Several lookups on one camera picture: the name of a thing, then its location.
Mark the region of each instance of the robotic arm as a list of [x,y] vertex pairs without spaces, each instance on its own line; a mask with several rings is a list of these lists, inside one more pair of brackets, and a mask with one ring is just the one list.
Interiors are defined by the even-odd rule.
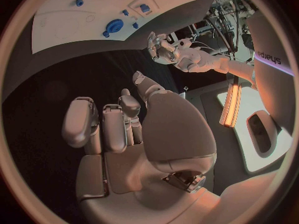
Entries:
[[148,37],[148,51],[152,59],[160,64],[173,64],[183,72],[207,72],[211,69],[220,73],[231,73],[248,80],[252,88],[256,89],[254,67],[246,62],[231,61],[225,55],[212,56],[205,51],[190,48],[192,42],[182,39],[175,45],[169,44],[170,38],[166,34]]

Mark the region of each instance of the glowing light bar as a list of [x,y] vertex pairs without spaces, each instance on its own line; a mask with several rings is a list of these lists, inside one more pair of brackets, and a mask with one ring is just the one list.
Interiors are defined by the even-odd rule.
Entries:
[[284,73],[287,73],[287,74],[289,74],[289,75],[291,75],[291,76],[294,76],[294,73],[293,73],[292,70],[290,70],[290,69],[288,69],[288,68],[285,68],[285,67],[283,67],[283,66],[279,66],[279,65],[276,65],[276,64],[272,64],[272,63],[270,63],[270,62],[267,62],[267,61],[263,60],[262,58],[260,58],[257,54],[254,55],[254,58],[257,59],[257,60],[260,61],[260,62],[263,62],[264,64],[266,64],[266,65],[268,65],[268,66],[271,66],[271,67],[276,68],[276,69],[278,69],[278,70],[280,70],[280,71],[282,71],[282,72],[284,72]]
[[222,115],[219,120],[221,125],[230,128],[235,126],[241,101],[241,90],[241,85],[229,85]]

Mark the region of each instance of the robotic hand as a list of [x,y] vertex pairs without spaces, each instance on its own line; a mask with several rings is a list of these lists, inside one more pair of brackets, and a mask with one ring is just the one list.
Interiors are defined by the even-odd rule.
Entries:
[[190,48],[192,42],[182,39],[171,45],[166,34],[155,35],[151,32],[148,38],[148,51],[152,59],[160,64],[173,64],[183,72],[207,72],[211,69],[220,73],[231,73],[248,80],[256,89],[254,67],[246,62],[231,61],[228,56],[212,56],[197,48]]

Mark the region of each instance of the orange light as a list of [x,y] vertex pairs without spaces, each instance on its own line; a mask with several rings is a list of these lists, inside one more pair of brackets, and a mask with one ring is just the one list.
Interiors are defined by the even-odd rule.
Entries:
[[241,101],[241,85],[229,85],[219,123],[233,128],[237,121]]

